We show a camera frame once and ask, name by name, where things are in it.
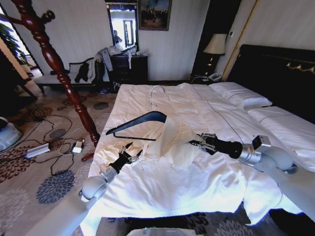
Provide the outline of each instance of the lamp shade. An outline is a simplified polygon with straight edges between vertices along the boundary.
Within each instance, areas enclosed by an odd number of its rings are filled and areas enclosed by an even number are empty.
[[[215,33],[203,52],[210,54],[225,54],[225,39],[225,33]]]

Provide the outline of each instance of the white wall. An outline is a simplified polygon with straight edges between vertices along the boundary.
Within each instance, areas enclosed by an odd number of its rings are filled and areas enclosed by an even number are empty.
[[[20,18],[15,5],[0,0],[9,16]],[[104,0],[33,0],[36,13],[41,16],[52,10],[56,18],[46,24],[50,42],[68,68],[69,62],[93,57],[104,47],[112,46],[107,9]],[[45,74],[52,69],[46,63],[39,44],[24,27],[15,25],[22,39]]]
[[[242,0],[231,31],[240,34],[254,0]],[[238,37],[227,42],[230,49],[217,65],[224,71]],[[260,0],[240,42],[275,47],[315,50],[314,0]],[[238,52],[227,68],[230,72]]]
[[[15,5],[0,0],[8,15],[19,18]],[[169,31],[139,30],[140,50],[149,52],[150,80],[189,79],[210,0],[173,0]],[[52,10],[56,18],[46,24],[51,44],[65,68],[69,62],[85,60],[112,46],[104,0],[33,0],[39,16]],[[16,25],[44,73],[51,69],[31,33]]]
[[[173,0],[169,31],[139,30],[150,80],[188,80],[210,0]]]

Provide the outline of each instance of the wooden dresser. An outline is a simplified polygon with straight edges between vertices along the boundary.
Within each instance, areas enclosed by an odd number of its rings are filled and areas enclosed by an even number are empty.
[[[128,56],[110,57],[113,71],[109,73],[109,80],[112,84],[112,92],[117,92],[115,83],[141,85],[148,81],[148,57],[132,56],[131,69],[129,69]]]

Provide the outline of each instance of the patterned carpet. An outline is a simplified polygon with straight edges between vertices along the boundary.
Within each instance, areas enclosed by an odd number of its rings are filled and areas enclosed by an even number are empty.
[[[70,134],[82,124],[64,92],[46,88],[46,96],[43,96],[34,84],[31,90],[38,100],[8,117],[24,135],[16,146],[0,153],[0,235],[5,236],[25,235],[67,194],[82,186],[92,162],[81,162],[83,156],[93,152],[94,146],[84,128]],[[80,90],[80,95],[100,133],[116,95],[88,90]],[[84,138],[82,153],[60,156],[64,138],[62,153],[75,139]],[[49,142],[50,152],[29,160],[23,158],[26,150],[46,142]],[[240,206],[236,213],[194,213],[157,219],[104,218],[97,235],[125,236],[132,229],[144,227],[188,228],[210,236],[285,235],[269,215],[255,226],[246,226],[247,223],[249,220]],[[77,229],[73,235],[82,233]]]

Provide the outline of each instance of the pillow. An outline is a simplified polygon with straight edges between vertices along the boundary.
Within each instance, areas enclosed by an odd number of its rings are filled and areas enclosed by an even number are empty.
[[[272,105],[272,102],[266,97],[233,82],[221,82],[209,86],[224,99],[244,110]]]
[[[305,169],[315,172],[315,125],[279,107],[248,111],[299,157]]]

